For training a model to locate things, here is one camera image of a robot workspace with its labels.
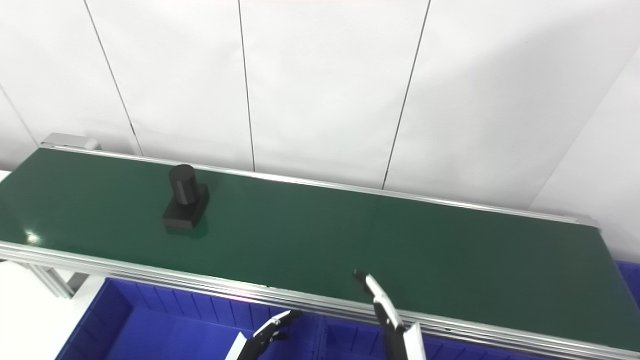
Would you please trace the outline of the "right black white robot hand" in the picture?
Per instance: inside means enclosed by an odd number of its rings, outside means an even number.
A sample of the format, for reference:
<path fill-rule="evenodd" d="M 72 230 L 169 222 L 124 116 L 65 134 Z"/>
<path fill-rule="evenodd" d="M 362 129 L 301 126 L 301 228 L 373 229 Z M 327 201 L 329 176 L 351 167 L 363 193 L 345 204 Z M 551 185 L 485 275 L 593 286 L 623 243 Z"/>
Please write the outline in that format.
<path fill-rule="evenodd" d="M 352 275 L 366 294 L 372 297 L 375 317 L 383 331 L 386 359 L 426 360 L 421 324 L 414 322 L 413 325 L 406 326 L 393 301 L 370 273 L 355 269 Z"/>

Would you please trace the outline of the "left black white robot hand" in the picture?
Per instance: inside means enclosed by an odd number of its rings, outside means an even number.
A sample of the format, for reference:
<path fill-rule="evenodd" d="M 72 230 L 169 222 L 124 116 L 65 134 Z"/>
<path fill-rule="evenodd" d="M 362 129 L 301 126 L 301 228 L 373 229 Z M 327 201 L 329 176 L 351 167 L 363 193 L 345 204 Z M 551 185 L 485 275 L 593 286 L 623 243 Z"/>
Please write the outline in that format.
<path fill-rule="evenodd" d="M 226 360 L 258 360 L 272 342 L 284 341 L 290 337 L 281 329 L 293 324 L 303 312 L 297 309 L 286 310 L 268 319 L 251 337 L 238 333 L 228 350 Z"/>

